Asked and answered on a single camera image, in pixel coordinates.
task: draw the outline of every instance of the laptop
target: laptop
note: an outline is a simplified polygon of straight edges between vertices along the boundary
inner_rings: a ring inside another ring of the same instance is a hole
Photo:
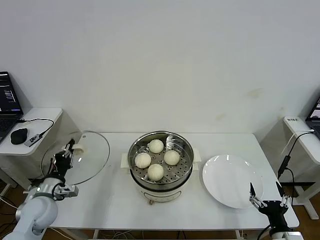
[[[320,98],[316,101],[305,122],[320,138]]]
[[[0,142],[23,116],[22,108],[7,71],[0,71]]]

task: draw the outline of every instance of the floor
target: floor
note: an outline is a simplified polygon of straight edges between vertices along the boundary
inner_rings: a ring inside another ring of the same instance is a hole
[[[0,182],[0,190],[4,187],[4,184]],[[292,194],[292,188],[286,187],[285,191],[288,195]],[[21,187],[11,188],[5,195],[8,199],[19,206],[25,199],[23,195],[23,189]],[[320,214],[320,194],[314,196],[311,202],[317,212]],[[303,206],[295,206],[294,211],[297,214],[300,226],[296,231],[302,232],[304,240],[319,240],[320,239],[320,220],[311,220]],[[2,214],[14,214],[15,210],[0,202],[0,213]],[[0,239],[7,233],[10,233],[15,227],[15,216],[14,215],[0,215]],[[83,230],[88,236],[92,237],[92,230]],[[99,238],[112,239],[114,231],[100,231]],[[119,239],[232,239],[236,238],[233,231],[131,231],[126,235],[122,234]],[[61,236],[52,229],[48,229],[43,237],[44,240],[66,240],[64,236]]]

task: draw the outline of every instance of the white plate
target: white plate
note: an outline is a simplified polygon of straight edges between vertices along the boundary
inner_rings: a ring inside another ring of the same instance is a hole
[[[246,209],[249,202],[250,183],[255,194],[264,193],[262,177],[246,160],[235,155],[218,155],[208,160],[202,170],[204,185],[220,203],[235,209]]]

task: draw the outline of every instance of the steamed bun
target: steamed bun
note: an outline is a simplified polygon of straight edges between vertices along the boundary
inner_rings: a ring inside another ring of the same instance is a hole
[[[149,143],[149,149],[151,152],[158,154],[164,149],[164,143],[159,139],[154,139]]]
[[[164,161],[168,165],[176,165],[179,162],[180,155],[175,150],[167,151],[164,154]]]
[[[164,176],[164,168],[160,164],[152,164],[148,168],[148,178],[152,181],[159,181]]]
[[[139,153],[134,159],[135,165],[140,169],[147,168],[151,163],[151,157],[148,153]]]

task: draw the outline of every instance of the laptop screen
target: laptop screen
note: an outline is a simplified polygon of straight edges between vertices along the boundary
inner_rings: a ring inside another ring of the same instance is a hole
[[[22,113],[7,72],[0,72],[0,114],[1,113]]]
[[[309,114],[308,120],[320,120],[320,98],[318,99],[318,101],[316,102],[316,104],[314,105],[311,113]]]

